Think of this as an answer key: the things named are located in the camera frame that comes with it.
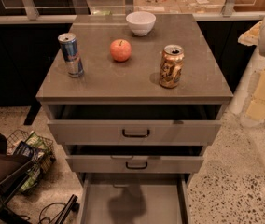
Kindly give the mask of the grey bottom drawer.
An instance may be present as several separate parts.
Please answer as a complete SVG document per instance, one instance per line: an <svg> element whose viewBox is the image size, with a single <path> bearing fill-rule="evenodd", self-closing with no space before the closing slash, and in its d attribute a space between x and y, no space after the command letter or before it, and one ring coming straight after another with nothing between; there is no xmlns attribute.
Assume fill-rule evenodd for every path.
<svg viewBox="0 0 265 224"><path fill-rule="evenodd" d="M77 224L191 224L185 177L87 174Z"/></svg>

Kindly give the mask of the grey drawer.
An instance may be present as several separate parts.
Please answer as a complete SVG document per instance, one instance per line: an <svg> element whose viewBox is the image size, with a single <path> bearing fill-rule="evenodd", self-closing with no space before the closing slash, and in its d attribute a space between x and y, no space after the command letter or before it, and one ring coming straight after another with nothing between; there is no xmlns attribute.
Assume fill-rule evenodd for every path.
<svg viewBox="0 0 265 224"><path fill-rule="evenodd" d="M64 105L49 128L66 145L198 146L214 141L220 122L202 105Z"/></svg>
<svg viewBox="0 0 265 224"><path fill-rule="evenodd" d="M192 146L76 146L66 160L77 173L197 173L203 163L201 147Z"/></svg>
<svg viewBox="0 0 265 224"><path fill-rule="evenodd" d="M191 224L185 177L87 174L77 224Z"/></svg>

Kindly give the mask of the grey drawer cabinet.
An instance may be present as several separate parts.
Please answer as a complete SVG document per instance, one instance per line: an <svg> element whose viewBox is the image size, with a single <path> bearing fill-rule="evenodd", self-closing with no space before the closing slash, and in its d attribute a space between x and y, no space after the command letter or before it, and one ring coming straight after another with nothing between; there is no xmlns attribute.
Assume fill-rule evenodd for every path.
<svg viewBox="0 0 265 224"><path fill-rule="evenodd" d="M209 119L220 122L232 93L192 16L159 15L143 37L134 35L122 16L79 16L71 30L84 74L69 77L63 57L56 57L36 96L49 121L64 105L202 105ZM110 54L110 44L117 39L132 46L125 62ZM183 48L184 64L179 84L168 89L160 84L160 63L164 47L171 44ZM66 156L76 146L107 146L60 145Z"/></svg>

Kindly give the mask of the grey top drawer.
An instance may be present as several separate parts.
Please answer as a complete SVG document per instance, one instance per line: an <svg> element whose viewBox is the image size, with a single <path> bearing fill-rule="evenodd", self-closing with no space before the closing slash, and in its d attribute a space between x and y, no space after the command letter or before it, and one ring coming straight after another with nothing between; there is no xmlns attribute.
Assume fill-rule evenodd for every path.
<svg viewBox="0 0 265 224"><path fill-rule="evenodd" d="M220 122L202 105L64 105L49 128L66 145L198 146L214 141Z"/></svg>

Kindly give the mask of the grey middle drawer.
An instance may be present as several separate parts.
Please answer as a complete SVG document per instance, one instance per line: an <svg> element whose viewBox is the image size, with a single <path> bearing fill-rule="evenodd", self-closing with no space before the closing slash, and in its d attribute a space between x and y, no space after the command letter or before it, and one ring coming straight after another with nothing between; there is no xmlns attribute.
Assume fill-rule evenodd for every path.
<svg viewBox="0 0 265 224"><path fill-rule="evenodd" d="M76 146L66 160L77 173L197 173L203 163L201 147L192 146Z"/></svg>

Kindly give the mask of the red apple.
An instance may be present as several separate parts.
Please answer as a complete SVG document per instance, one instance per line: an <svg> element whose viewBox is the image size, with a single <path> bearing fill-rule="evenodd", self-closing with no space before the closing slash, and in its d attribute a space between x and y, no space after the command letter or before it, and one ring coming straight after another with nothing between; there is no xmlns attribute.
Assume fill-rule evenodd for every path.
<svg viewBox="0 0 265 224"><path fill-rule="evenodd" d="M131 44L125 39L114 40L110 44L110 54L117 62L127 61L132 53Z"/></svg>

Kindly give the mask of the gold soda can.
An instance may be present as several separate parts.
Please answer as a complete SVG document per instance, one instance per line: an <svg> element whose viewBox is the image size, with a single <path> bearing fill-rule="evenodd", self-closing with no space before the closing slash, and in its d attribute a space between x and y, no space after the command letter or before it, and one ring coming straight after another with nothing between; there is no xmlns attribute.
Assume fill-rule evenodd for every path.
<svg viewBox="0 0 265 224"><path fill-rule="evenodd" d="M164 47L160 63L160 84L164 88L174 88L179 84L184 60L181 46L171 44Z"/></svg>

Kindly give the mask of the white ceramic bowl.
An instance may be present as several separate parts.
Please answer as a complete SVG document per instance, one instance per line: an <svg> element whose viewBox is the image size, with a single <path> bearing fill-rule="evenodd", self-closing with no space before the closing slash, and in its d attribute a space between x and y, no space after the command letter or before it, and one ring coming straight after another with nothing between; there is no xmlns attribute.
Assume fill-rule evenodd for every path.
<svg viewBox="0 0 265 224"><path fill-rule="evenodd" d="M156 16L146 11L136 11L126 16L126 22L137 36L147 35L152 30L155 21Z"/></svg>

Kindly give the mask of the blue silver energy drink can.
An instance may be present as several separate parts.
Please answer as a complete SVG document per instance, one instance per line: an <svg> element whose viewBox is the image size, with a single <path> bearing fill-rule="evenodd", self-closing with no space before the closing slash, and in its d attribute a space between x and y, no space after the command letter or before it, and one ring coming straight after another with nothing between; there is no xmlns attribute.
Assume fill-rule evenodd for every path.
<svg viewBox="0 0 265 224"><path fill-rule="evenodd" d="M77 48L77 38L73 33L64 33L58 36L61 51L70 77L83 75L83 65Z"/></svg>

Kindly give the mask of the green snack bag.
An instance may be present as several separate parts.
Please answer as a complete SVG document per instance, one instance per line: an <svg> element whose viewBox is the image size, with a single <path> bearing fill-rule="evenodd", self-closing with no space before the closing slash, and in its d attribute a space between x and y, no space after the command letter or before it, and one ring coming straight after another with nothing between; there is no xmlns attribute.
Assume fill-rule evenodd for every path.
<svg viewBox="0 0 265 224"><path fill-rule="evenodd" d="M38 152L34 165L28 172L28 179L20 188L21 193L29 194L49 170L55 157L52 151L52 141L37 135L35 132L30 132L25 143Z"/></svg>

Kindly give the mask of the cardboard box left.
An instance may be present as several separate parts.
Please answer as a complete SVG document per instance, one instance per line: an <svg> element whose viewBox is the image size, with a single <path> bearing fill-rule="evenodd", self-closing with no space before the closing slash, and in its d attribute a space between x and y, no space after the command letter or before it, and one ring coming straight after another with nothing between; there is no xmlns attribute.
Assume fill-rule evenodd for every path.
<svg viewBox="0 0 265 224"><path fill-rule="evenodd" d="M180 13L176 0L133 0L135 11L148 11L151 13Z"/></svg>

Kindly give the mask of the black bar tool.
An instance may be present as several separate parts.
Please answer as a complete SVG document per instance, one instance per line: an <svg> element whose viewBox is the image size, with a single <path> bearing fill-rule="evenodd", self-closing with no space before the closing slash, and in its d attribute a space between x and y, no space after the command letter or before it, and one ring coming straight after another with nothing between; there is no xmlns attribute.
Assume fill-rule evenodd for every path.
<svg viewBox="0 0 265 224"><path fill-rule="evenodd" d="M57 220L55 221L55 224L63 224L70 214L70 212L78 212L79 209L79 203L77 202L78 197L73 194L70 199L68 200L66 206L63 208L62 212L58 215Z"/></svg>

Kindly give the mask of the dark blue snack bag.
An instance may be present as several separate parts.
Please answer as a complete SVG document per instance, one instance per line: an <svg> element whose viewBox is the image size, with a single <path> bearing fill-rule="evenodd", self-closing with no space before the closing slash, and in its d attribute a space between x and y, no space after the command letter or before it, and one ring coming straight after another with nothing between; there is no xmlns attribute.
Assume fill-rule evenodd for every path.
<svg viewBox="0 0 265 224"><path fill-rule="evenodd" d="M28 145L23 141L20 141L17 147L14 149L13 154L26 156L30 158L32 161L37 161L39 150L35 147Z"/></svg>

